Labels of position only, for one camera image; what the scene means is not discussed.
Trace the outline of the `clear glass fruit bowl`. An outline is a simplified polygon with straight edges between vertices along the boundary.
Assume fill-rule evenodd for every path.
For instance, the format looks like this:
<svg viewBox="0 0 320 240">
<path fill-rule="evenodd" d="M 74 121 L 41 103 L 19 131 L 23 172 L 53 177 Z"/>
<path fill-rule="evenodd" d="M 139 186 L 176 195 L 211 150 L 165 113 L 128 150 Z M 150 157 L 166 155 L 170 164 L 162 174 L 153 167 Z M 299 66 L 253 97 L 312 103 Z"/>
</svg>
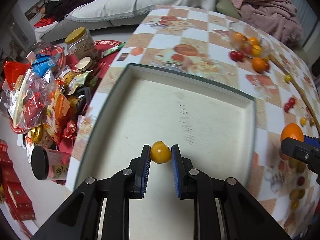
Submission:
<svg viewBox="0 0 320 240">
<path fill-rule="evenodd" d="M 245 22 L 230 22 L 228 36 L 232 47 L 250 59 L 255 57 L 266 58 L 271 51 L 268 39 L 261 35 L 256 28 Z"/>
</svg>

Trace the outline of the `plastic jar yellow lid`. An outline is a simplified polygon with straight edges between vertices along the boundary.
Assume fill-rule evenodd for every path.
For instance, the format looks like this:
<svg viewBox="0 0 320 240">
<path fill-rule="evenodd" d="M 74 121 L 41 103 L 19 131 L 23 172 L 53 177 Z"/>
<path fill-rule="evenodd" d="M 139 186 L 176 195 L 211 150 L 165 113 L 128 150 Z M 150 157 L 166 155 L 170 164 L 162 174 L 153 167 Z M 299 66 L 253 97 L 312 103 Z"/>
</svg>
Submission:
<svg viewBox="0 0 320 240">
<path fill-rule="evenodd" d="M 100 54 L 95 47 L 90 32 L 85 27 L 79 27 L 72 31 L 66 38 L 67 50 L 75 56 L 78 61 L 85 57 L 98 61 Z"/>
</svg>

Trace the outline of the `black lid jar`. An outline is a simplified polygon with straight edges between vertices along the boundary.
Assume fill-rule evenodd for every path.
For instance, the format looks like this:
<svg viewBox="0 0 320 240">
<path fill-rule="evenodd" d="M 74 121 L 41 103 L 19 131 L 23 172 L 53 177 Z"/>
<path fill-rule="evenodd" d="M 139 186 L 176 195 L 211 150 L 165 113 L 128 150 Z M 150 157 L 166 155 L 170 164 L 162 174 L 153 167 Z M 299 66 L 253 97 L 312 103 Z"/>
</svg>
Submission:
<svg viewBox="0 0 320 240">
<path fill-rule="evenodd" d="M 71 155 L 35 146 L 31 154 L 31 169 L 37 180 L 66 180 Z"/>
</svg>

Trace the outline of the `pile of snack packets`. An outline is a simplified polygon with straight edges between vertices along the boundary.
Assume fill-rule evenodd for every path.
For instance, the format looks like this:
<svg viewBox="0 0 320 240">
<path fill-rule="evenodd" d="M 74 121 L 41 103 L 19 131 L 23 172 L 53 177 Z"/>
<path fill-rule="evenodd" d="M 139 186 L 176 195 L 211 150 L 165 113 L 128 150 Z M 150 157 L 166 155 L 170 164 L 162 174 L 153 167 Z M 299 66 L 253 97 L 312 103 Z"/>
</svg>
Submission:
<svg viewBox="0 0 320 240">
<path fill-rule="evenodd" d="M 26 63 L 2 63 L 1 113 L 34 145 L 72 145 L 100 79 L 100 51 L 76 43 L 68 52 L 39 43 Z"/>
</svg>

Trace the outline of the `pink blanket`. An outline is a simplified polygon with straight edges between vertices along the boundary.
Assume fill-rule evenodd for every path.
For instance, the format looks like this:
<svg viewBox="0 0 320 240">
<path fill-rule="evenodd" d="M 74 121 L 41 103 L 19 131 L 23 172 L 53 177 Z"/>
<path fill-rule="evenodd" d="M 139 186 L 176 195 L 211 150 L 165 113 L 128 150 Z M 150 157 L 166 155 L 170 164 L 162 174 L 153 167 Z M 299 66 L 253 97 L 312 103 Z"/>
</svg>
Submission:
<svg viewBox="0 0 320 240">
<path fill-rule="evenodd" d="M 230 0 L 241 19 L 283 44 L 297 44 L 303 28 L 291 0 Z"/>
</svg>

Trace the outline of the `small orange mandarin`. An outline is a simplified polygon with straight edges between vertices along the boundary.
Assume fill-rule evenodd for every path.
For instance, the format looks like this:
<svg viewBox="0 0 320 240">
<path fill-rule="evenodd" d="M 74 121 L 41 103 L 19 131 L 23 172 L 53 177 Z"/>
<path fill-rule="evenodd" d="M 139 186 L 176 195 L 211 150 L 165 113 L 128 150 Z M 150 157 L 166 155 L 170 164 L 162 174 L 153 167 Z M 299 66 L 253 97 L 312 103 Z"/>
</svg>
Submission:
<svg viewBox="0 0 320 240">
<path fill-rule="evenodd" d="M 269 70 L 269 64 L 259 58 L 259 57 L 255 57 L 253 60 L 252 60 L 252 68 L 257 72 L 257 73 L 263 73 L 263 72 L 268 72 Z"/>
</svg>

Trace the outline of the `white shallow tray box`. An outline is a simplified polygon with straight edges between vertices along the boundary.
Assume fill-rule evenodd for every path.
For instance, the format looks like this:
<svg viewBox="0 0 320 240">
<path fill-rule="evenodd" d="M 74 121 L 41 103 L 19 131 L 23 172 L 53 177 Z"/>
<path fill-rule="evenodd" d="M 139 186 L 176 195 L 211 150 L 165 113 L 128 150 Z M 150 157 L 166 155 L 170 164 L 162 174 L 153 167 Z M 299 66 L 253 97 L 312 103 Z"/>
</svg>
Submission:
<svg viewBox="0 0 320 240">
<path fill-rule="evenodd" d="M 210 177 L 248 184 L 255 140 L 255 98 L 179 71 L 128 64 L 108 94 L 82 156 L 74 188 L 110 178 L 144 145 L 177 144 Z M 151 161 L 146 194 L 129 200 L 130 239 L 193 239 L 194 202 L 179 200 L 172 161 Z"/>
</svg>

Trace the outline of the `yellow cherry tomato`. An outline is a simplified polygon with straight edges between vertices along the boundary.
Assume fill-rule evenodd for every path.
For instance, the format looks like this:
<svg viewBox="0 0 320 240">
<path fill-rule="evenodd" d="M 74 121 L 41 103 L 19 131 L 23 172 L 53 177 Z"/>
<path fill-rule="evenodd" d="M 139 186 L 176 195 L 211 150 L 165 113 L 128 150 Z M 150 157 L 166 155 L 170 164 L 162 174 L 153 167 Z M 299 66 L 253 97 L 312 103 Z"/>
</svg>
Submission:
<svg viewBox="0 0 320 240">
<path fill-rule="evenodd" d="M 150 158 L 157 164 L 164 164 L 172 159 L 172 153 L 164 142 L 157 141 L 151 147 Z"/>
</svg>

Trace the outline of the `large orange mandarin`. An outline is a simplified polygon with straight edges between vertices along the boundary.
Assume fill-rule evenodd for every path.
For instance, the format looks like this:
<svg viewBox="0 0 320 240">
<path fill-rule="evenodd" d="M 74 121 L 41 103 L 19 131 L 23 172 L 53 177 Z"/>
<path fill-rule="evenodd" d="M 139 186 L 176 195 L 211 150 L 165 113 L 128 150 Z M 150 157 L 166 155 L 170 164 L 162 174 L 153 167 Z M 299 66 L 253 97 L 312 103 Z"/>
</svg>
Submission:
<svg viewBox="0 0 320 240">
<path fill-rule="evenodd" d="M 283 128 L 280 135 L 280 141 L 282 142 L 286 138 L 291 138 L 304 142 L 304 134 L 301 128 L 295 123 L 290 123 Z"/>
</svg>

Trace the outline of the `red cherry tomato pair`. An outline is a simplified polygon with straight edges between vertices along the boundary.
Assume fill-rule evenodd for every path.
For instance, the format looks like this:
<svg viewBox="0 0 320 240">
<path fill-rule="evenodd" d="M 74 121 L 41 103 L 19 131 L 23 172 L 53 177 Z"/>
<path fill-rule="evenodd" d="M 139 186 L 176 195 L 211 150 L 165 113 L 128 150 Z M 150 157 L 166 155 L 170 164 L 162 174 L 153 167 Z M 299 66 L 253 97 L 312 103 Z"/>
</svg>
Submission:
<svg viewBox="0 0 320 240">
<path fill-rule="evenodd" d="M 240 51 L 230 51 L 229 57 L 231 60 L 235 62 L 238 62 L 238 61 L 242 62 L 244 60 L 244 55 Z"/>
</svg>

